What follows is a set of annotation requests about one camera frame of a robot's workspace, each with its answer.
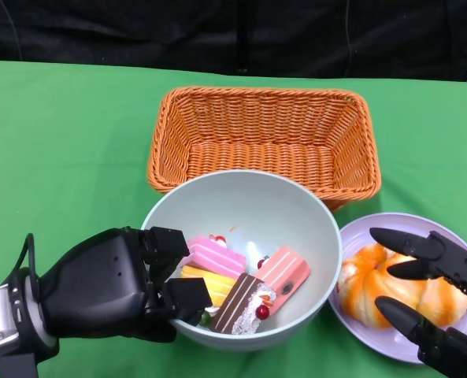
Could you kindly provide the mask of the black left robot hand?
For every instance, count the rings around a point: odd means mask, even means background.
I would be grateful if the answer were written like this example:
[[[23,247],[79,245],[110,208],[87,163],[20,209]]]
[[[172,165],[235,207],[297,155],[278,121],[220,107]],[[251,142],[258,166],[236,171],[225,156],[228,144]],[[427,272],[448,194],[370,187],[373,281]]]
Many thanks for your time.
[[[62,338],[176,338],[173,320],[197,325],[212,305],[202,278],[175,278],[189,255],[182,231],[111,228],[68,251],[39,280],[45,329]]]

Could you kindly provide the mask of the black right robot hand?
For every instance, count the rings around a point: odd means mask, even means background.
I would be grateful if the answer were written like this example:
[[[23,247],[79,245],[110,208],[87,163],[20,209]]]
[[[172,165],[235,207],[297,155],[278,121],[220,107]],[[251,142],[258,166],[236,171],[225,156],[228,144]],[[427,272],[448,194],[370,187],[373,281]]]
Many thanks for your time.
[[[389,228],[370,228],[369,232],[382,246],[413,258],[388,268],[392,276],[408,280],[442,277],[467,295],[465,248],[435,231],[426,238]],[[455,328],[442,330],[394,298],[380,296],[375,304],[390,325],[418,345],[421,362],[446,377],[467,377],[466,334]]]

